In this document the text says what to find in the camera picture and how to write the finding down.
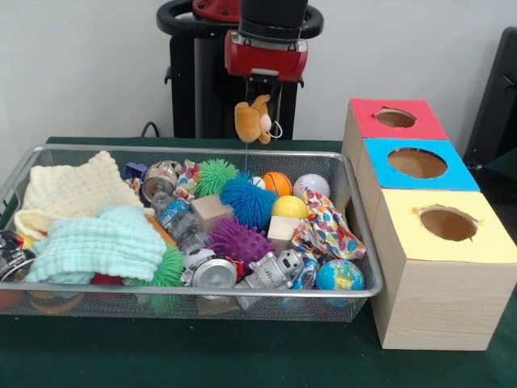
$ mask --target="wire mesh basket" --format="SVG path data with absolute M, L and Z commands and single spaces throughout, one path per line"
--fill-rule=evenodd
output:
M 314 173 L 330 185 L 335 207 L 354 214 L 353 224 L 367 248 L 355 264 L 364 275 L 364 290 L 257 290 L 51 285 L 0 282 L 0 314 L 63 315 L 118 318 L 218 318 L 281 321 L 351 322 L 368 297 L 380 292 L 383 280 L 376 249 L 366 222 L 353 170 L 341 154 L 294 151 L 206 150 L 92 145 L 43 145 L 30 150 L 0 189 L 0 227 L 14 229 L 13 214 L 21 207 L 33 166 L 80 166 L 100 150 L 107 150 L 120 172 L 128 162 L 151 165 L 161 160 L 203 162 L 224 158 L 237 168 L 263 175 L 283 172 L 292 182 Z M 256 298 L 243 310 L 237 297 Z

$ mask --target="string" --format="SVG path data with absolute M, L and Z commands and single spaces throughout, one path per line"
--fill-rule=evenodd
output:
M 271 133 L 269 133 L 269 136 L 271 136 L 274 139 L 280 139 L 282 137 L 282 135 L 284 134 L 284 131 L 282 130 L 282 127 L 280 126 L 280 123 L 278 121 L 275 120 L 274 123 L 276 124 L 276 126 L 280 130 L 280 135 L 276 135 L 275 136 L 275 135 L 271 135 Z
M 246 143 L 246 153 L 244 155 L 244 172 L 248 172 L 248 143 Z

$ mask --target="purple spiky ball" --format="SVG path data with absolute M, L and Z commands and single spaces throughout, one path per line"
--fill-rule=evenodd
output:
M 249 230 L 248 225 L 240 225 L 236 218 L 222 218 L 216 222 L 210 234 L 213 244 L 209 248 L 219 255 L 241 260 L 247 267 L 266 253 L 275 251 L 271 240 L 264 234 L 264 231 L 258 232 L 255 226 Z

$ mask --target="wooden box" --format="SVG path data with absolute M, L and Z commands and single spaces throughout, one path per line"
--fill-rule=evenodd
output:
M 193 200 L 191 206 L 203 226 L 203 231 L 207 233 L 212 230 L 217 220 L 233 217 L 233 208 L 223 205 L 218 195 Z
M 383 189 L 372 234 L 382 347 L 485 350 L 517 281 L 517 248 L 485 197 Z
M 292 248 L 291 240 L 294 230 L 300 225 L 300 218 L 272 216 L 267 232 L 276 253 Z
M 357 184 L 373 227 L 381 188 L 479 191 L 449 141 L 364 139 Z
M 343 149 L 357 174 L 364 138 L 447 140 L 427 101 L 351 99 Z

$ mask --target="green tablecloth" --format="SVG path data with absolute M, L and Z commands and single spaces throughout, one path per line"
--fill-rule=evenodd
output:
M 210 146 L 236 141 L 70 139 L 53 143 Z M 339 151 L 337 141 L 269 148 Z M 487 352 L 382 350 L 370 305 L 351 324 L 0 317 L 0 385 L 515 386 L 517 301 Z

